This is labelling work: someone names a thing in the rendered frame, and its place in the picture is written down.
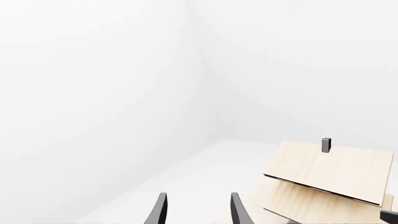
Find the pale wooden drawer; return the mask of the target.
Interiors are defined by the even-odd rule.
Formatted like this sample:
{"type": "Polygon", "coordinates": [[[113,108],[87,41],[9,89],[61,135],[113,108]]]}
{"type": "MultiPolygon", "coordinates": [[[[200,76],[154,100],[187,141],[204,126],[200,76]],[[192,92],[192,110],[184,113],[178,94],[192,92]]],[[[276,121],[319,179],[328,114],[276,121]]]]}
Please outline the pale wooden drawer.
{"type": "Polygon", "coordinates": [[[381,206],[394,157],[390,151],[284,141],[266,177],[381,206]]]}

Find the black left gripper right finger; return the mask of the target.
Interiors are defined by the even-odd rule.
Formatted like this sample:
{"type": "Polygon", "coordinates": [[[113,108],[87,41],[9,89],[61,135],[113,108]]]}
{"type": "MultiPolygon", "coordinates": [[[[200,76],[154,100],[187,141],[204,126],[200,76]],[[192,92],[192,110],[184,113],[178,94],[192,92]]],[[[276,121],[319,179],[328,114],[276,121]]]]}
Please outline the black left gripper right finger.
{"type": "Polygon", "coordinates": [[[233,224],[254,224],[237,192],[231,194],[230,210],[233,224]]]}

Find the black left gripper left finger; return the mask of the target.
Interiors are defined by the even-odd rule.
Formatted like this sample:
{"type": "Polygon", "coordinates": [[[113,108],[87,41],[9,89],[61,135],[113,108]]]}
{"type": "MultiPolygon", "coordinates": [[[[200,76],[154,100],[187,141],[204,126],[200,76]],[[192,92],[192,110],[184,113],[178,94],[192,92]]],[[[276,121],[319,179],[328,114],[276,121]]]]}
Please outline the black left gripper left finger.
{"type": "Polygon", "coordinates": [[[162,192],[159,194],[159,197],[144,224],[165,224],[167,218],[167,210],[167,193],[162,192]]]}

